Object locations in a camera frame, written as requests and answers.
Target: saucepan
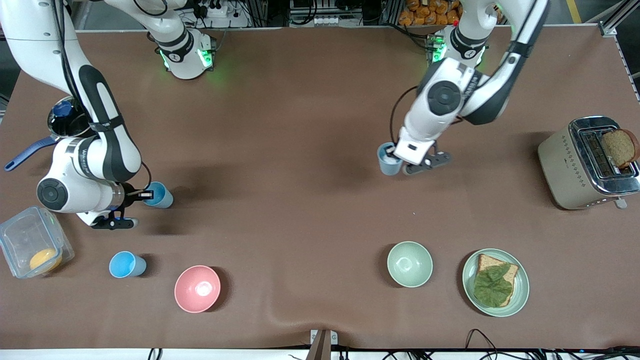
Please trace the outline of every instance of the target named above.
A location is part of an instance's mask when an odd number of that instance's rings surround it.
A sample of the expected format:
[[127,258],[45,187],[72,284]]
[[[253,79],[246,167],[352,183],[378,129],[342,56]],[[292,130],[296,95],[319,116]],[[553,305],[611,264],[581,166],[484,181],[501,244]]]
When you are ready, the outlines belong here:
[[95,132],[89,128],[88,117],[84,114],[82,106],[71,96],[58,101],[53,106],[49,112],[47,127],[51,135],[29,145],[4,166],[4,171],[11,171],[17,168],[38,150],[54,145],[60,139],[70,137],[88,138],[95,135]]

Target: blue knob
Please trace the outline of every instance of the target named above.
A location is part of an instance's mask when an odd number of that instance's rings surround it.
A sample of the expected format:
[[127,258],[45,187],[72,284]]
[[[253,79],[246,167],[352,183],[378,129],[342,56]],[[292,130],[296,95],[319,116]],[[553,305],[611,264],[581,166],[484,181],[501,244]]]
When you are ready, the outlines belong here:
[[68,102],[67,100],[62,100],[58,104],[55,104],[53,106],[53,115],[57,117],[66,117],[66,116],[69,116],[69,114],[71,114],[72,109],[73,109],[73,106],[71,105],[71,102]]

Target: plate rim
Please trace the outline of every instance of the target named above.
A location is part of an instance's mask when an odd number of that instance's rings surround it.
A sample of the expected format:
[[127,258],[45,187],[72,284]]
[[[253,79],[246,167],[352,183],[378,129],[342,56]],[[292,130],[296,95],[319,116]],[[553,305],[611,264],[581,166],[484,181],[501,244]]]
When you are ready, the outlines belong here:
[[[520,267],[519,270],[522,271],[521,274],[524,275],[524,280],[527,282],[527,295],[525,297],[524,303],[522,304],[522,306],[520,306],[516,311],[514,311],[511,314],[508,314],[508,315],[490,314],[487,311],[485,311],[483,308],[479,307],[476,304],[476,302],[474,301],[474,299],[472,299],[471,296],[469,295],[469,291],[467,289],[467,283],[465,282],[465,268],[467,267],[467,264],[469,264],[469,261],[471,261],[472,258],[474,258],[476,255],[479,256],[480,254],[482,254],[483,252],[485,252],[487,250],[496,250],[497,252],[502,252],[502,253],[505,253],[508,256],[512,257],[516,261],[516,265],[518,265]],[[522,308],[527,304],[527,301],[529,301],[529,294],[531,292],[531,283],[529,282],[529,276],[527,275],[527,271],[524,270],[524,266],[522,266],[522,264],[521,264],[520,260],[518,260],[518,258],[516,258],[515,256],[511,255],[510,253],[506,252],[505,250],[489,247],[489,248],[486,248],[486,249],[481,249],[481,250],[475,251],[473,254],[469,255],[469,257],[465,261],[465,264],[462,266],[461,278],[462,278],[462,286],[463,286],[463,288],[465,290],[465,295],[467,296],[469,301],[471,301],[471,304],[473,304],[478,310],[482,311],[483,313],[485,313],[487,315],[490,315],[490,316],[493,316],[493,317],[496,317],[496,318],[506,318],[506,317],[509,317],[509,316],[512,316],[512,315],[515,315],[515,314],[519,313],[520,310],[522,310]]]
[[[413,286],[409,286],[409,285],[401,284],[401,283],[400,283],[400,282],[399,282],[399,281],[398,281],[398,280],[393,276],[393,273],[391,272],[391,268],[389,267],[389,257],[391,256],[391,253],[394,251],[394,249],[395,249],[396,247],[398,247],[398,245],[400,245],[400,244],[404,244],[404,243],[414,243],[414,244],[419,245],[420,247],[422,247],[422,248],[424,249],[424,251],[426,251],[426,252],[427,252],[427,255],[429,256],[429,262],[431,263],[431,271],[429,272],[429,276],[427,276],[427,279],[426,279],[422,284],[419,284],[419,285],[413,285]],[[430,278],[431,278],[431,276],[433,275],[433,256],[431,256],[431,253],[429,252],[429,250],[428,250],[428,249],[427,249],[423,244],[421,244],[421,243],[419,243],[419,242],[411,241],[411,240],[401,241],[401,242],[399,242],[399,243],[395,244],[395,245],[391,248],[391,250],[389,250],[389,253],[387,254],[387,272],[389,273],[389,276],[391,276],[391,279],[393,279],[393,280],[396,282],[396,284],[398,284],[398,285],[400,285],[400,286],[403,286],[403,287],[405,287],[405,288],[419,288],[420,286],[422,286],[422,285],[426,284],[426,283],[427,283],[427,281],[429,281],[429,279],[430,279]]]

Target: yellow floor line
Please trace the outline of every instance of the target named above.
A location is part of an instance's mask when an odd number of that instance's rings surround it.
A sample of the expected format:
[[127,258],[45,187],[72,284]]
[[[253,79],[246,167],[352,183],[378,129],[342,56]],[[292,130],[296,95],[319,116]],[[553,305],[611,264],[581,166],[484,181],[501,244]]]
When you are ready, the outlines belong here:
[[567,6],[569,6],[569,12],[571,13],[571,19],[573,19],[573,23],[582,24],[582,19],[580,19],[578,7],[575,5],[575,0],[566,0],[566,4]]

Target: green bowl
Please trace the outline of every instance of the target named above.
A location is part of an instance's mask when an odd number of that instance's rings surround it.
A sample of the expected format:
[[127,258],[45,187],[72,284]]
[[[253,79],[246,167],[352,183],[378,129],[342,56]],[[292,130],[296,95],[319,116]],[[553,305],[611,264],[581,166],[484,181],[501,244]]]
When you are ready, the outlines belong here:
[[[474,280],[476,279],[478,257],[480,254],[489,255],[492,258],[518,265],[519,269],[516,273],[515,281],[513,282],[513,295],[511,296],[509,304],[505,307],[488,307],[476,300],[476,296],[474,295]],[[527,272],[524,271],[524,267],[522,267],[522,264],[515,257],[508,252],[499,249],[483,249],[473,253],[465,263],[465,267],[462,269],[462,286],[465,288],[465,293],[467,293],[467,296],[473,305],[483,313],[499,318],[504,318],[517,313],[527,303],[527,299],[529,299],[529,278],[527,276]]]
[[413,241],[396,244],[387,256],[387,269],[398,284],[407,288],[422,286],[433,272],[431,254]]

